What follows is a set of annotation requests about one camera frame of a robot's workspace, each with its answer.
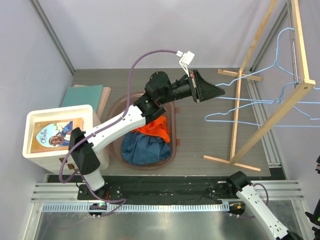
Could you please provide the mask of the teal book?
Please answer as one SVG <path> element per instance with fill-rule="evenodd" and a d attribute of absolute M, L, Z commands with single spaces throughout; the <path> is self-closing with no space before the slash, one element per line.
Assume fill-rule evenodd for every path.
<path fill-rule="evenodd" d="M 69 87 L 61 107 L 90 105 L 94 111 L 97 111 L 102 91 L 102 85 Z"/>

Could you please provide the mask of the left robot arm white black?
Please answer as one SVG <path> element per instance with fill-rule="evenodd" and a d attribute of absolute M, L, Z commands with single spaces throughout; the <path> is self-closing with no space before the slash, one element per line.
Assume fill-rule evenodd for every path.
<path fill-rule="evenodd" d="M 188 71 L 175 82 L 171 82 L 165 72 L 157 71 L 150 76 L 144 90 L 133 104 L 127 104 L 123 113 L 91 130 L 82 131 L 77 127 L 71 132 L 66 157 L 72 157 L 89 194 L 97 200 L 102 200 L 107 192 L 98 152 L 128 132 L 162 116 L 166 111 L 164 104 L 188 97 L 199 103 L 225 94 L 224 89 L 207 82 L 197 69 Z"/>

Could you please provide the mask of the white drawer box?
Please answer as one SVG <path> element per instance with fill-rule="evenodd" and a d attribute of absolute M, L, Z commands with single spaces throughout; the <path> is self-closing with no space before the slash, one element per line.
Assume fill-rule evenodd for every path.
<path fill-rule="evenodd" d="M 86 131 L 100 124 L 88 104 L 31 111 L 26 117 L 22 155 L 58 175 L 69 151 L 72 130 Z"/>

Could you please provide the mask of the light blue wire hanger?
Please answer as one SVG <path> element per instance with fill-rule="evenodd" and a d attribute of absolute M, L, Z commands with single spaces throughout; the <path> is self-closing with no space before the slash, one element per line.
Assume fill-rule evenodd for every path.
<path fill-rule="evenodd" d="M 208 114 L 204 117 L 206 122 L 212 123 L 238 123 L 238 124 L 245 124 L 250 126 L 261 127 L 263 125 L 262 121 L 259 121 L 256 118 L 256 108 L 264 107 L 264 105 L 281 105 L 284 103 L 284 95 L 286 93 L 286 89 L 293 85 L 293 82 L 287 83 L 281 89 L 281 93 L 278 98 L 274 100 L 266 100 L 266 99 L 249 99 L 249 98 L 232 98 L 232 97 L 218 97 L 219 99 L 224 100 L 240 100 L 241 102 L 247 102 L 247 104 L 234 107 L 230 109 L 228 112 L 216 112 Z M 318 115 L 310 115 L 307 112 L 299 109 L 297 106 L 292 107 L 295 111 L 298 111 L 301 115 L 305 118 L 308 118 L 309 121 L 313 121 L 313 124 L 299 124 L 299 125 L 289 125 L 289 124 L 276 124 L 274 127 L 276 128 L 320 128 L 320 114 Z M 226 120 L 222 119 L 223 116 L 230 115 L 231 113 L 236 113 L 238 110 L 239 114 L 242 114 L 238 117 L 238 120 Z"/>

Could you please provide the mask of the pink transparent plastic bin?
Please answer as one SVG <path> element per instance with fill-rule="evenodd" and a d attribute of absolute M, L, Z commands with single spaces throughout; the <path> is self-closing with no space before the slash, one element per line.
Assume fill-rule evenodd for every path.
<path fill-rule="evenodd" d="M 143 95 L 143 92 L 131 93 L 130 101 L 129 101 L 130 104 L 133 104 L 134 101 L 136 101 L 142 95 Z M 111 118 L 124 112 L 126 105 L 127 105 L 127 96 L 124 95 L 112 105 L 111 109 L 108 112 L 107 120 L 110 120 Z M 120 138 L 116 139 L 115 141 L 107 145 L 106 149 L 108 150 L 108 153 L 110 154 L 110 156 L 112 156 L 113 159 L 115 159 L 118 163 L 122 164 L 123 166 L 131 169 L 136 169 L 136 170 L 149 171 L 149 170 L 162 169 L 168 166 L 174 160 L 177 153 L 177 146 L 180 145 L 180 139 L 177 138 L 177 131 L 176 131 L 176 110 L 179 113 L 179 108 L 176 108 L 174 102 L 169 102 L 164 104 L 164 109 L 165 109 L 164 116 L 167 118 L 168 135 L 170 137 L 170 142 L 168 143 L 168 146 L 171 150 L 170 157 L 168 157 L 166 160 L 160 160 L 157 163 L 146 164 L 142 166 L 129 164 L 123 159 L 123 156 L 121 153 L 121 145 L 122 145 L 124 136 L 121 136 Z"/>

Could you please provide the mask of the wooden clothes rack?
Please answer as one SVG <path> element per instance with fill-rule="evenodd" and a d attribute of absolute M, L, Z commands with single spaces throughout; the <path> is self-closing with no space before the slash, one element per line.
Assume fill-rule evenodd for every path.
<path fill-rule="evenodd" d="M 304 44 L 303 28 L 300 16 L 298 0 L 291 0 L 291 12 L 293 14 L 293 30 L 295 40 L 295 53 L 298 59 L 298 73 L 300 83 L 283 104 L 263 123 L 262 126 L 251 136 L 245 145 L 238 151 L 236 150 L 236 136 L 232 137 L 230 159 L 224 160 L 217 157 L 204 155 L 203 158 L 210 161 L 220 162 L 228 165 L 235 165 L 253 171 L 260 171 L 260 168 L 238 163 L 238 161 L 265 135 L 271 130 L 305 95 L 316 85 L 310 79 L 308 62 Z"/>

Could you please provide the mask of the aluminium frame rails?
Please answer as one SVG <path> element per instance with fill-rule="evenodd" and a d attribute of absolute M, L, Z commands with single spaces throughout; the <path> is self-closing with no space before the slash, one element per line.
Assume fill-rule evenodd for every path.
<path fill-rule="evenodd" d="M 79 188 L 75 183 L 37 183 L 32 203 L 64 203 L 77 201 Z"/>

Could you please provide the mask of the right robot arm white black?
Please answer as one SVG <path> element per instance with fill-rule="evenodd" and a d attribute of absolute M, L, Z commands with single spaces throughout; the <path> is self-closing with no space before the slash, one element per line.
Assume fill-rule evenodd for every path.
<path fill-rule="evenodd" d="M 252 180 L 242 171 L 226 178 L 226 193 L 240 199 L 262 225 L 270 240 L 301 240 L 290 231 L 269 209 L 270 197 L 292 197 L 298 199 L 302 190 L 296 180 L 256 179 Z"/>

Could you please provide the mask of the light blue hanger orange shirt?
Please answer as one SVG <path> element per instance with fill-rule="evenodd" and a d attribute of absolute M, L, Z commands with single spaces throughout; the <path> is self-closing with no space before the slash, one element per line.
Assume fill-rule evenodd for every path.
<path fill-rule="evenodd" d="M 281 67 L 281 66 L 279 65 L 279 42 L 280 42 L 280 37 L 281 37 L 282 33 L 285 32 L 285 31 L 290 31 L 291 33 L 294 33 L 294 32 L 295 32 L 294 28 L 292 28 L 292 27 L 287 27 L 287 28 L 282 29 L 282 30 L 278 33 L 277 38 L 276 38 L 276 48 L 275 48 L 274 61 L 273 61 L 272 65 L 270 65 L 270 66 L 268 66 L 268 67 L 265 67 L 265 68 L 263 68 L 263 69 L 254 71 L 254 72 L 252 72 L 252 73 L 250 73 L 250 74 L 245 74 L 244 76 L 241 76 L 241 77 L 238 77 L 238 78 L 232 80 L 230 83 L 219 83 L 219 84 L 217 84 L 216 86 L 217 86 L 217 87 L 221 87 L 221 86 L 227 86 L 227 87 L 229 87 L 229 86 L 231 86 L 231 85 L 232 85 L 234 82 L 236 82 L 236 81 L 239 81 L 239 80 L 242 80 L 242 79 L 248 79 L 249 77 L 255 77 L 256 74 L 259 74 L 259 73 L 262 73 L 262 72 L 264 72 L 264 71 L 267 71 L 267 70 L 269 70 L 269 69 L 271 69 L 271 68 L 273 68 L 273 67 L 277 67 L 278 69 L 282 70 L 283 72 L 285 72 L 285 73 L 293 76 L 294 74 L 293 74 L 292 72 L 284 69 L 283 67 Z"/>

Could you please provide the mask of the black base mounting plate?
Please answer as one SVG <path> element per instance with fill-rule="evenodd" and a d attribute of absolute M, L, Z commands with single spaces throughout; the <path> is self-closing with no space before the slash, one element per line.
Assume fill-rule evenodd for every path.
<path fill-rule="evenodd" d="M 111 200 L 127 205 L 206 205 L 234 199 L 225 177 L 103 176 Z"/>

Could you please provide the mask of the orange t shirt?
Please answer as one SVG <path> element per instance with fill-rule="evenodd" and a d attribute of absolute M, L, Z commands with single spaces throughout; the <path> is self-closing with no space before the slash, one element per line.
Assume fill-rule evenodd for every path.
<path fill-rule="evenodd" d="M 153 137 L 160 137 L 166 143 L 170 142 L 169 137 L 169 130 L 167 127 L 167 118 L 165 116 L 160 116 L 156 120 L 148 123 L 142 127 L 136 128 L 132 130 L 132 133 L 139 132 L 144 135 L 153 136 Z"/>

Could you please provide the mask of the blue t shirt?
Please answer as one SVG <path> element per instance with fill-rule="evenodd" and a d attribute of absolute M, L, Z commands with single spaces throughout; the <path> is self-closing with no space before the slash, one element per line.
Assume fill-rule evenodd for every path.
<path fill-rule="evenodd" d="M 172 155 L 172 151 L 162 137 L 136 131 L 124 136 L 121 155 L 127 163 L 143 166 L 166 160 Z"/>

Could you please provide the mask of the Othello book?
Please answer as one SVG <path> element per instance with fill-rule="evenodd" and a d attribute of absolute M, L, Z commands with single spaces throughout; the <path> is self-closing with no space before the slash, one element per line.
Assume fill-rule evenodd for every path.
<path fill-rule="evenodd" d="M 81 117 L 35 122 L 31 138 L 30 153 L 67 150 L 71 133 L 83 128 Z"/>

